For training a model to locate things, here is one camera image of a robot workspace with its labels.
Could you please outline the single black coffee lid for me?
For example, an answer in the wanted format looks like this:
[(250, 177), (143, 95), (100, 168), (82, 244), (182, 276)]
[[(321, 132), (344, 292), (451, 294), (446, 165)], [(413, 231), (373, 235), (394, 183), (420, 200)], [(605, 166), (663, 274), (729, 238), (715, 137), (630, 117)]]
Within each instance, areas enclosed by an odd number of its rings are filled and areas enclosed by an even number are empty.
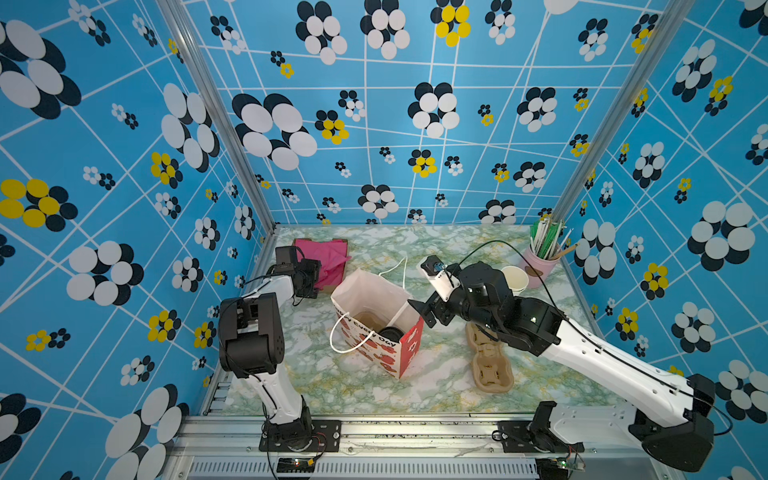
[(393, 343), (399, 343), (404, 336), (403, 331), (395, 326), (385, 327), (381, 329), (378, 334), (382, 338), (387, 339)]

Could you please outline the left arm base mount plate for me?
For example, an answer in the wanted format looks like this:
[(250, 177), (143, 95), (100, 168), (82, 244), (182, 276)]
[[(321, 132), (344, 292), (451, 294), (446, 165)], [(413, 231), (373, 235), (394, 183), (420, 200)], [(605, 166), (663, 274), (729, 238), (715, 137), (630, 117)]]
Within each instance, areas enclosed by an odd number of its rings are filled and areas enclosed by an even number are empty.
[(259, 443), (261, 452), (324, 453), (338, 452), (342, 433), (339, 420), (301, 420), (276, 425), (267, 422)]

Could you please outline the pink napkin stack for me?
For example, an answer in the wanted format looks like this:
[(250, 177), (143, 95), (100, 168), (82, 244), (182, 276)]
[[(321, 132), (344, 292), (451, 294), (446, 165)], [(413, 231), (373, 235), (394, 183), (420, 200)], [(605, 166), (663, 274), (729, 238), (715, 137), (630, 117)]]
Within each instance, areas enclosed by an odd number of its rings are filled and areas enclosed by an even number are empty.
[(320, 262), (318, 281), (315, 284), (318, 289), (330, 291), (342, 283), (346, 264), (350, 260), (347, 240), (333, 239), (317, 242), (310, 239), (296, 239), (294, 245), (299, 247), (309, 259)]

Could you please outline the single brown pulp carrier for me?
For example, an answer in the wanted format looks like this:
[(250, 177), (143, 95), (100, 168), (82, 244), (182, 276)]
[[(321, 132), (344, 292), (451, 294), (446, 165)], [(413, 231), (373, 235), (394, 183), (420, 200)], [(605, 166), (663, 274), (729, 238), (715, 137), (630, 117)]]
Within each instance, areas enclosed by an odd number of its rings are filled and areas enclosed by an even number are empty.
[(379, 317), (375, 312), (363, 310), (354, 315), (354, 318), (367, 329), (379, 332), (381, 329), (387, 327), (388, 320)]

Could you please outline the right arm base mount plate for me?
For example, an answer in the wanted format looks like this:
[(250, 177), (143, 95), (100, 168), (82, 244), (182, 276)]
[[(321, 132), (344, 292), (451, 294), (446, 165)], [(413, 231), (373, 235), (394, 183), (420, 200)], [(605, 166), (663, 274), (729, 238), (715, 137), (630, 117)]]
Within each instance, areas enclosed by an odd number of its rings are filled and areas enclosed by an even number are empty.
[(566, 444), (548, 430), (534, 433), (529, 427), (529, 421), (510, 420), (500, 421), (492, 432), (492, 439), (501, 444), (505, 453), (546, 453), (566, 455), (583, 453), (581, 442)]

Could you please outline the aluminium front rail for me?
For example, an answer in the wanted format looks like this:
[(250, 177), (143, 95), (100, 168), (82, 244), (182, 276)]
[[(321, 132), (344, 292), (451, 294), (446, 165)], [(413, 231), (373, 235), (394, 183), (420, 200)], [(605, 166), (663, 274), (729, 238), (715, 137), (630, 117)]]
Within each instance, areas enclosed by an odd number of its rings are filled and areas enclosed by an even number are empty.
[[(521, 442), (496, 441), (500, 422), (527, 414), (340, 416), (337, 450), (315, 467), (296, 467), (307, 453), (259, 449), (257, 417), (192, 417), (172, 449), (165, 479), (539, 479), (550, 454)], [(620, 435), (627, 407), (558, 407), (555, 425), (583, 444), (569, 462), (573, 479), (682, 479)]]

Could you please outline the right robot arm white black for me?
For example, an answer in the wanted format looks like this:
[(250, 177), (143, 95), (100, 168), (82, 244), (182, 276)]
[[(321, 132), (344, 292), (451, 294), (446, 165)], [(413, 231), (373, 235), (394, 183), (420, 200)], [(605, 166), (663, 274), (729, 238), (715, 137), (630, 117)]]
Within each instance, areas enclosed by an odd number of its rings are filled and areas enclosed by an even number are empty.
[(429, 327), (459, 317), (491, 340), (564, 365), (622, 398), (605, 408), (541, 402), (527, 427), (537, 449), (612, 443), (640, 448), (679, 471), (702, 469), (714, 447), (712, 380), (664, 372), (627, 354), (557, 307), (516, 296), (503, 272), (483, 262), (462, 268), (431, 255), (420, 269), (434, 292), (410, 304)]

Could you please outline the left aluminium corner post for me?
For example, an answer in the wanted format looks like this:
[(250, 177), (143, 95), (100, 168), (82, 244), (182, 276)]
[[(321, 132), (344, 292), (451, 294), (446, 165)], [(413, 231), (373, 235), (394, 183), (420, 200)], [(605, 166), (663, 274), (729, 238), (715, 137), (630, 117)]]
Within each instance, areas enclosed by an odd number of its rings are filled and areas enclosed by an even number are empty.
[(275, 221), (259, 186), (255, 182), (255, 174), (240, 144), (235, 128), (228, 118), (227, 109), (218, 93), (203, 52), (193, 35), (192, 23), (186, 18), (185, 10), (180, 1), (158, 0), (157, 4), (173, 39), (177, 42), (185, 58), (187, 69), (211, 115), (217, 133), (227, 149), (235, 172), (253, 204), (266, 235), (270, 236), (275, 231)]

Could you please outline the brown pulp cup carrier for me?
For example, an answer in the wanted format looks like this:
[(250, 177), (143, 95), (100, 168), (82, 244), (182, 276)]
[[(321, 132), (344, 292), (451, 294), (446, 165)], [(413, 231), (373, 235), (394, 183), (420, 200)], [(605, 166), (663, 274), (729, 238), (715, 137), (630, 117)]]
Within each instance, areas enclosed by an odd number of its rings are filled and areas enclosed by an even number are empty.
[(476, 387), (486, 393), (509, 392), (514, 386), (514, 375), (503, 345), (474, 323), (467, 323), (465, 332), (474, 351), (470, 366)]

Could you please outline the aluminium corner post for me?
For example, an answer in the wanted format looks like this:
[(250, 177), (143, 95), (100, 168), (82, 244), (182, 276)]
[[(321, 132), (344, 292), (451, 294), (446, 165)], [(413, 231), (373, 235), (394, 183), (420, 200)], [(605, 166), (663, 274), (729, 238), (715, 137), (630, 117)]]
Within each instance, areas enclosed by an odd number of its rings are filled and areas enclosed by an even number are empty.
[(569, 179), (552, 212), (554, 221), (564, 221), (573, 208), (588, 175), (596, 168), (605, 150), (628, 115), (630, 106), (665, 54), (683, 21), (695, 4), (694, 0), (669, 1), (662, 12), (653, 38), (635, 62), (596, 132), (595, 139)]
[(240, 144), (235, 128), (228, 118), (227, 109), (218, 93), (203, 52), (193, 35), (192, 23), (186, 18), (185, 10), (180, 1), (158, 0), (157, 4), (173, 39), (177, 42), (185, 58), (187, 69), (211, 115), (217, 133), (227, 149), (235, 172), (253, 204), (266, 235), (270, 236), (275, 231), (275, 221), (259, 186), (255, 182), (255, 174)]

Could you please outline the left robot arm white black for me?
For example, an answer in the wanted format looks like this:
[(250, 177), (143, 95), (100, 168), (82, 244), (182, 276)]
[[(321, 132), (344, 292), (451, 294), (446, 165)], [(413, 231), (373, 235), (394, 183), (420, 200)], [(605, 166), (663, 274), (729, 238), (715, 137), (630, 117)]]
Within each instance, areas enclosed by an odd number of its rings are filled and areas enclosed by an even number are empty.
[(309, 407), (283, 364), (286, 348), (280, 307), (317, 296), (320, 266), (298, 246), (278, 247), (275, 264), (257, 277), (260, 285), (220, 304), (219, 361), (224, 371), (243, 380), (260, 397), (265, 451), (279, 447), (303, 451), (314, 441)]

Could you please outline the pink straw holder cup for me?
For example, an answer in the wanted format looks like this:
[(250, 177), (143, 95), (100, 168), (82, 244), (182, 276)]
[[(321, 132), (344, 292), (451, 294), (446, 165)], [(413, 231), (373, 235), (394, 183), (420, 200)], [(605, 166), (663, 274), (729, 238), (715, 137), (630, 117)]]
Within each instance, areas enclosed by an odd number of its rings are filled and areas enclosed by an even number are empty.
[(547, 260), (538, 257), (531, 247), (528, 247), (523, 251), (519, 267), (528, 276), (528, 288), (535, 289), (542, 285), (542, 281), (547, 279), (557, 264), (557, 260)]

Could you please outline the white paper cup stack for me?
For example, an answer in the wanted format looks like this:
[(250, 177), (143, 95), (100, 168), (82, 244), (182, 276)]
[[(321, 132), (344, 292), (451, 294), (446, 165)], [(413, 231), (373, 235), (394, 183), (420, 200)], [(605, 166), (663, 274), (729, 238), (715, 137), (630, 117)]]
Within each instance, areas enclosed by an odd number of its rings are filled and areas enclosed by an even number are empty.
[(528, 288), (529, 276), (524, 269), (517, 266), (506, 266), (501, 272), (514, 295), (519, 296)]

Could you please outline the red white paper gift bag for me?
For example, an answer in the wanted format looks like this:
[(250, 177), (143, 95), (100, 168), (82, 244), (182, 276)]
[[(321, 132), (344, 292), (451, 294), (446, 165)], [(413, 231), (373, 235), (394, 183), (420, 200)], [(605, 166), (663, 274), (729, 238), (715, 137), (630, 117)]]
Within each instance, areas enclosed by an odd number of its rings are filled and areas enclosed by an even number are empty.
[(371, 273), (357, 269), (336, 287), (331, 302), (336, 320), (329, 334), (331, 350), (357, 352), (388, 375), (401, 379), (419, 352), (424, 320), (410, 305), (406, 279), (389, 281), (389, 273), (407, 273), (408, 258)]

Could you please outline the right aluminium corner post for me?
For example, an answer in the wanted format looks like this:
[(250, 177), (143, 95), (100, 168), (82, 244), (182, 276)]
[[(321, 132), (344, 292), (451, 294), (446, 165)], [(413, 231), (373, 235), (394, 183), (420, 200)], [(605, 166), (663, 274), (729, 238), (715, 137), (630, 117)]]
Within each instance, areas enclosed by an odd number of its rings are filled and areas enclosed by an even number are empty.
[(662, 12), (653, 38), (635, 62), (596, 132), (595, 139), (569, 179), (552, 212), (554, 221), (564, 221), (573, 208), (588, 175), (596, 168), (605, 150), (628, 115), (630, 106), (665, 54), (683, 21), (695, 4), (694, 0), (669, 1)]

